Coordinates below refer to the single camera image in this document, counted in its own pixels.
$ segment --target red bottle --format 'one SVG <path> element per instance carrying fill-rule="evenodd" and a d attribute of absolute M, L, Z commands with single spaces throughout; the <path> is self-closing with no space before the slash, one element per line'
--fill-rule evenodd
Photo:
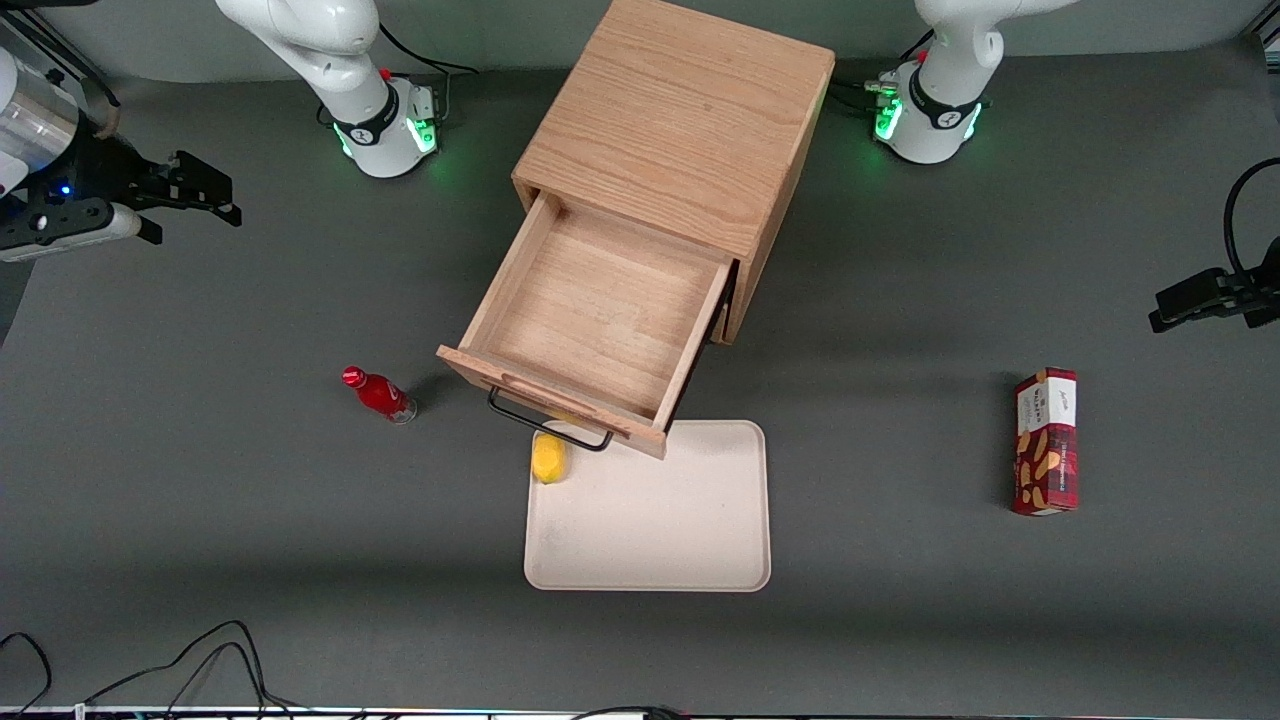
<path fill-rule="evenodd" d="M 381 375 L 370 375 L 352 365 L 342 372 L 342 382 L 356 388 L 356 396 L 365 407 L 397 425 L 403 425 L 417 416 L 417 402 Z"/>

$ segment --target silver cylinder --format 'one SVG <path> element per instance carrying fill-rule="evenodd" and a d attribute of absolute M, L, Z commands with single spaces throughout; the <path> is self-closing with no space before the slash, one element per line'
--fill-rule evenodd
<path fill-rule="evenodd" d="M 0 58 L 0 83 L 13 81 L 13 96 L 0 111 L 0 151 L 27 164 L 36 172 L 63 154 L 76 137 L 79 108 L 65 91 L 52 86 L 44 76 L 9 55 Z"/>

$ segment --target bottle cap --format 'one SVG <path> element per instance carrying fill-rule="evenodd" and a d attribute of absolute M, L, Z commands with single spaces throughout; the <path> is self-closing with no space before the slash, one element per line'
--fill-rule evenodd
<path fill-rule="evenodd" d="M 355 365 L 342 372 L 342 382 L 347 383 L 351 387 L 360 387 L 365 384 L 365 380 L 367 379 L 369 375 L 366 375 L 364 370 L 361 370 Z"/>

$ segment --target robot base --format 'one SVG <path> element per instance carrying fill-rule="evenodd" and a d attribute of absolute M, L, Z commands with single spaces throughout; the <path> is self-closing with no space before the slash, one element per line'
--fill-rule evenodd
<path fill-rule="evenodd" d="M 911 74 L 919 67 L 916 61 L 905 63 L 896 70 L 882 73 L 881 81 L 906 87 Z M 955 113 L 957 115 L 956 123 L 950 128 L 938 129 L 933 127 L 929 115 L 915 104 L 910 92 L 897 92 L 890 99 L 888 105 L 876 115 L 872 137 L 888 145 L 904 160 L 920 165 L 934 165 L 950 160 L 960 150 L 960 146 L 973 137 L 974 123 L 980 113 L 980 104 L 968 118 Z"/>
<path fill-rule="evenodd" d="M 358 145 L 334 126 L 342 151 L 366 176 L 375 178 L 402 176 L 438 147 L 431 88 L 403 78 L 392 78 L 388 83 L 399 95 L 399 113 L 375 145 Z"/>

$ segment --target red cardboard box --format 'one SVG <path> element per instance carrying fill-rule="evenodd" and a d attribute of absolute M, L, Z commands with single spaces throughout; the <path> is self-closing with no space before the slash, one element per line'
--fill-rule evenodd
<path fill-rule="evenodd" d="M 1075 372 L 1046 368 L 1018 386 L 1014 512 L 1053 515 L 1079 501 Z"/>

